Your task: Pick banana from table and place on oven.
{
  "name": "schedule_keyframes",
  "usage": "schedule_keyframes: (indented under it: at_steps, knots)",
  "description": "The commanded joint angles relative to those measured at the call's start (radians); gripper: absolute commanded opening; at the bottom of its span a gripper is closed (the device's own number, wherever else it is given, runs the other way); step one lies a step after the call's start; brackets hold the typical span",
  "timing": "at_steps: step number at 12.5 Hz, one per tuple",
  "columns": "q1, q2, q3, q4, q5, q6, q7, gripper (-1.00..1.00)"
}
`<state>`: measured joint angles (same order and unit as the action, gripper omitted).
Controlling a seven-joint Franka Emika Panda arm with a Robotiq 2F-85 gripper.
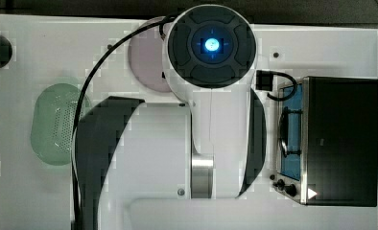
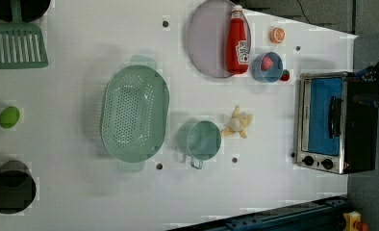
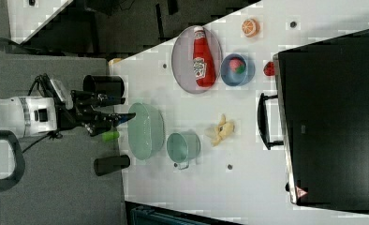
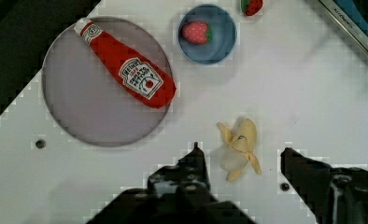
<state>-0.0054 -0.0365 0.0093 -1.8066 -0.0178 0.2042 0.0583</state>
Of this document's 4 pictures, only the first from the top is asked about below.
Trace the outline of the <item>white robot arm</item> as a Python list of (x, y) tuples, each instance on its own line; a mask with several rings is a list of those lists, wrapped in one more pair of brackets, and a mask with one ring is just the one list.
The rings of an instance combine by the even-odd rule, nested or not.
[(219, 5), (179, 14), (164, 38), (163, 73), (191, 113), (188, 150), (128, 153), (120, 147), (141, 99), (109, 97), (79, 121), (74, 137), (75, 230), (132, 230), (138, 199), (236, 198), (260, 173), (264, 107), (252, 89), (257, 40), (246, 19)]

